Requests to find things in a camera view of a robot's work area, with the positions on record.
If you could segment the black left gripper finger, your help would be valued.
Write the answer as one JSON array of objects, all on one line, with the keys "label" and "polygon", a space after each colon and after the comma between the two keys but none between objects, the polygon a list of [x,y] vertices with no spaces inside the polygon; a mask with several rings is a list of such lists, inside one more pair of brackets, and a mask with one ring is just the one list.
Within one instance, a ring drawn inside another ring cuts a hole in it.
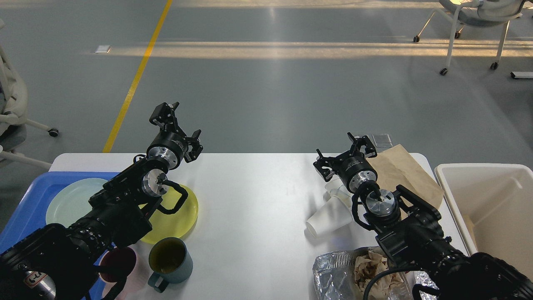
[{"label": "black left gripper finger", "polygon": [[149,122],[152,125],[158,126],[160,131],[178,132],[179,125],[177,123],[175,110],[176,108],[163,102],[154,109],[149,117]]},{"label": "black left gripper finger", "polygon": [[202,133],[201,129],[198,129],[194,131],[192,136],[190,137],[184,137],[184,141],[187,143],[187,151],[184,153],[184,159],[187,163],[190,163],[192,161],[196,161],[200,154],[202,153],[202,150],[204,149],[203,146],[200,144],[200,135]]}]

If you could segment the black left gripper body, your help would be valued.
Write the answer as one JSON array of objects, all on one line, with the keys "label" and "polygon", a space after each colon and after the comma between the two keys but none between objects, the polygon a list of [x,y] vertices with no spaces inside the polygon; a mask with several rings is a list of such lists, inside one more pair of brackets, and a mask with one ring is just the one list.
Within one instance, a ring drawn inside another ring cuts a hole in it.
[{"label": "black left gripper body", "polygon": [[160,131],[148,147],[147,156],[163,159],[169,170],[177,169],[185,161],[184,153],[188,148],[184,137],[187,137],[184,132]]}]

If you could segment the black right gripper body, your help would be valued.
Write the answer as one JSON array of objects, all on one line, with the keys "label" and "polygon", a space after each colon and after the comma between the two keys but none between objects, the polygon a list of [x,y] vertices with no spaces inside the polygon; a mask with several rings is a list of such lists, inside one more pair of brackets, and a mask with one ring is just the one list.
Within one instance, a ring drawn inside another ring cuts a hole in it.
[{"label": "black right gripper body", "polygon": [[377,172],[364,156],[347,152],[333,160],[333,171],[341,179],[345,188],[354,193],[363,183],[377,182]]}]

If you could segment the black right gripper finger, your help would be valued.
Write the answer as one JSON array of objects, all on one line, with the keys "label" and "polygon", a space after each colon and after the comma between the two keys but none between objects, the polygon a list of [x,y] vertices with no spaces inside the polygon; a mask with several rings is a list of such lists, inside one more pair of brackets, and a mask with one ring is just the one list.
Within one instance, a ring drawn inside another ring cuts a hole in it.
[{"label": "black right gripper finger", "polygon": [[338,175],[336,163],[339,161],[339,155],[325,156],[320,149],[316,149],[316,153],[318,156],[313,166],[325,182],[330,182],[335,175]]},{"label": "black right gripper finger", "polygon": [[364,159],[377,157],[377,150],[371,139],[367,135],[358,136],[347,133],[352,145],[348,151],[349,156],[360,157]]}]

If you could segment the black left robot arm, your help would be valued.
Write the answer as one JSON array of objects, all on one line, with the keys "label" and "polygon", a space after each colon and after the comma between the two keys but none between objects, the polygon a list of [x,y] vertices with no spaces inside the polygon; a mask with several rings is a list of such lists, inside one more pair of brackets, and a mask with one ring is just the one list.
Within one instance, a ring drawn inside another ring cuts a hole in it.
[{"label": "black left robot arm", "polygon": [[117,267],[96,265],[112,245],[132,245],[152,230],[156,211],[173,215],[188,192],[167,178],[182,161],[195,161],[202,152],[196,130],[190,136],[179,127],[179,102],[158,105],[149,118],[159,127],[145,155],[104,183],[88,203],[91,211],[70,226],[51,223],[39,228],[1,254],[2,300],[89,300],[99,275],[117,282],[104,295],[114,300],[127,283]]}]

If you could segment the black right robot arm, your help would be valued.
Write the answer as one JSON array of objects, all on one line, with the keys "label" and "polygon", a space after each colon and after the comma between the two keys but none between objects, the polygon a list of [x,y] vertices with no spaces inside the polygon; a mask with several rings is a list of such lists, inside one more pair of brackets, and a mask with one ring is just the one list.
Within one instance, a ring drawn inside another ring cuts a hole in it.
[{"label": "black right robot arm", "polygon": [[438,300],[531,300],[532,281],[516,268],[484,252],[464,255],[451,245],[439,224],[441,214],[434,206],[405,186],[393,191],[381,189],[378,173],[368,162],[377,151],[367,135],[348,133],[350,149],[337,156],[317,150],[313,163],[329,182],[338,175],[351,193],[350,220],[376,232],[376,241],[393,267],[379,273],[367,284],[367,300],[380,279],[400,272],[423,271],[436,288],[416,284],[413,298],[421,293]]}]

